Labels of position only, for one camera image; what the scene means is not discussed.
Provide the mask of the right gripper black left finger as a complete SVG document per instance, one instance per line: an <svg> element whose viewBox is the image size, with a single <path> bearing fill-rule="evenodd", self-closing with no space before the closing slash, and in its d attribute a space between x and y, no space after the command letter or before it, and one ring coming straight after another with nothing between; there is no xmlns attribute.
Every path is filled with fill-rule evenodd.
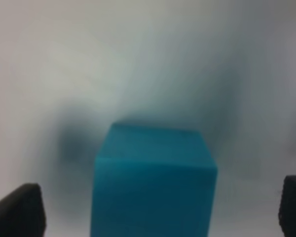
<svg viewBox="0 0 296 237"><path fill-rule="evenodd" d="M0 237L42 237L45 230L39 184L23 184L0 200Z"/></svg>

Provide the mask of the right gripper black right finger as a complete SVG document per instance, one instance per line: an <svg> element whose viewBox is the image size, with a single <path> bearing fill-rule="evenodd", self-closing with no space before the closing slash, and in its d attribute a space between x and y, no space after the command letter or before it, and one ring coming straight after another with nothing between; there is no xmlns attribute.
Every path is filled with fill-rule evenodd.
<svg viewBox="0 0 296 237"><path fill-rule="evenodd" d="M278 219L284 236L296 237L296 175L284 179Z"/></svg>

